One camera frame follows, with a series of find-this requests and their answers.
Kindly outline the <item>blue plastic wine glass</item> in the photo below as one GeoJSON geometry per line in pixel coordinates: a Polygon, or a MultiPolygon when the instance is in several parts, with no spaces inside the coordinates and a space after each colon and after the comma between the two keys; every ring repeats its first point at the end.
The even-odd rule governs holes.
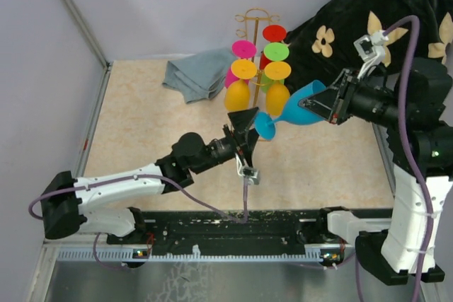
{"type": "Polygon", "coordinates": [[[258,135],[266,140],[273,139],[277,122],[302,126],[322,121],[317,114],[302,108],[299,102],[325,89],[323,83],[315,80],[290,95],[285,86],[274,83],[267,91],[265,112],[259,111],[254,119],[254,128],[258,135]]]}

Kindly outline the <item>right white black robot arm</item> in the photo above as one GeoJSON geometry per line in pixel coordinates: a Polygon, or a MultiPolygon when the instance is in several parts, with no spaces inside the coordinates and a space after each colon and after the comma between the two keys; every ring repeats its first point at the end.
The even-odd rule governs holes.
{"type": "Polygon", "coordinates": [[[388,286],[409,276],[443,281],[434,259],[443,202],[452,187],[452,128],[440,117],[452,78],[444,65],[415,58],[395,88],[373,86],[349,69],[298,106],[331,124],[351,117],[385,128],[392,152],[395,194],[390,227],[354,236],[362,267],[388,286]]]}

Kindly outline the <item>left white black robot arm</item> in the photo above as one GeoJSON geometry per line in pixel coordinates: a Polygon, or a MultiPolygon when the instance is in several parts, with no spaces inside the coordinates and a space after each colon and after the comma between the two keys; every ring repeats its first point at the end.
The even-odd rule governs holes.
{"type": "Polygon", "coordinates": [[[252,127],[258,108],[230,112],[224,137],[206,144],[195,132],[184,134],[169,155],[134,170],[101,177],[75,178],[63,171],[54,176],[36,200],[45,237],[58,240],[75,233],[104,233],[139,243],[147,225],[139,209],[109,209],[108,204],[146,195],[184,192],[198,175],[230,160],[246,184],[259,181],[252,156],[258,133],[252,127]]]}

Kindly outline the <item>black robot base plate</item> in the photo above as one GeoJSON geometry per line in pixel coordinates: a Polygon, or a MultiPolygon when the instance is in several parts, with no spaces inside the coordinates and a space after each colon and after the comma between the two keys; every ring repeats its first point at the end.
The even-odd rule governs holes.
{"type": "Polygon", "coordinates": [[[153,255],[303,255],[309,245],[343,248],[344,240],[329,233],[325,210],[252,210],[233,218],[213,211],[146,211],[142,229],[129,236],[108,236],[109,245],[151,246],[153,255]]]}

